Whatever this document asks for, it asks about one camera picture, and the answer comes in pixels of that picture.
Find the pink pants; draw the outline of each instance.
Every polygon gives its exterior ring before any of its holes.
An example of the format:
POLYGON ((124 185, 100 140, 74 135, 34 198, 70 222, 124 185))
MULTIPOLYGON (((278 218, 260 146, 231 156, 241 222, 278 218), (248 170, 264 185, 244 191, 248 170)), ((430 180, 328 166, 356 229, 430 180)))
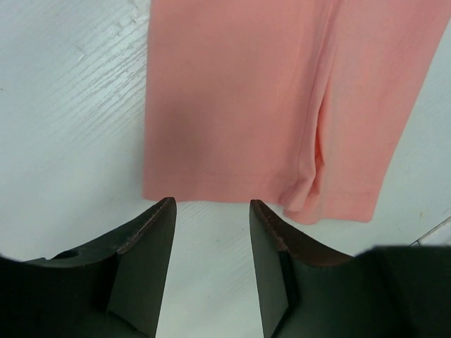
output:
POLYGON ((451 0, 153 0, 144 197, 369 221, 451 0))

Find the pink fabric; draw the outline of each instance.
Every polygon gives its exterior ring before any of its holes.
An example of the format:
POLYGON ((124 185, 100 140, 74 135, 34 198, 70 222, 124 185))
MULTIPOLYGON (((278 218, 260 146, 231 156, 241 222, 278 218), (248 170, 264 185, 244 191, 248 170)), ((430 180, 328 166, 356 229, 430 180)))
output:
POLYGON ((144 197, 369 221, 451 0, 153 0, 144 197))

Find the white wooden surface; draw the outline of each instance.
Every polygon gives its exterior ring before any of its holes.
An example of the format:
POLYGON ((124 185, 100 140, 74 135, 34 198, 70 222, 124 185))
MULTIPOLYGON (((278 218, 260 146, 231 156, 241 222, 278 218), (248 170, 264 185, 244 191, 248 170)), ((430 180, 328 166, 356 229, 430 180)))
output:
MULTIPOLYGON (((140 198, 148 0, 0 0, 0 253, 52 257, 140 198)), ((451 216, 451 27, 373 221, 301 226, 349 254, 451 216)), ((158 338, 262 337, 244 204, 180 204, 158 338)))

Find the pant leg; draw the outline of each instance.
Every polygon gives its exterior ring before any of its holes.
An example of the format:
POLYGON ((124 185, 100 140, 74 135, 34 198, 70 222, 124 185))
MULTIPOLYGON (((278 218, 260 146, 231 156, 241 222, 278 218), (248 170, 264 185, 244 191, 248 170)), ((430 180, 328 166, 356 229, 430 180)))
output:
POLYGON ((153 0, 144 197, 281 204, 299 186, 307 196, 315 163, 299 165, 299 148, 316 129, 312 88, 326 83, 335 2, 153 0))
POLYGON ((339 42, 316 131, 318 175, 306 200, 296 199, 296 193, 285 200, 287 215, 301 223, 370 221, 451 16, 449 0, 342 4, 339 42))

